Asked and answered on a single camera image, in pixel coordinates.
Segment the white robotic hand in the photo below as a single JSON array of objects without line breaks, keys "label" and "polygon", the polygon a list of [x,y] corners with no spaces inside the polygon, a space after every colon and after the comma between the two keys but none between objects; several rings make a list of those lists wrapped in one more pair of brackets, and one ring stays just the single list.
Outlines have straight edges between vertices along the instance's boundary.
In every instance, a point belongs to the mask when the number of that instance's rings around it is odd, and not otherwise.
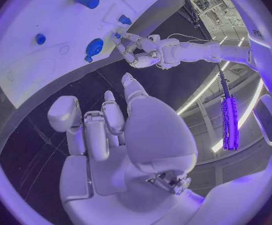
[{"label": "white robotic hand", "polygon": [[[121,38],[132,42],[124,47]],[[162,69],[177,66],[181,61],[195,62],[220,62],[222,60],[248,65],[256,70],[250,47],[220,45],[210,41],[204,44],[194,42],[180,42],[175,38],[160,39],[160,35],[140,37],[136,34],[117,32],[114,34],[114,43],[125,58],[134,68],[146,68],[154,64]],[[133,51],[143,49],[144,53],[133,54]]]}]

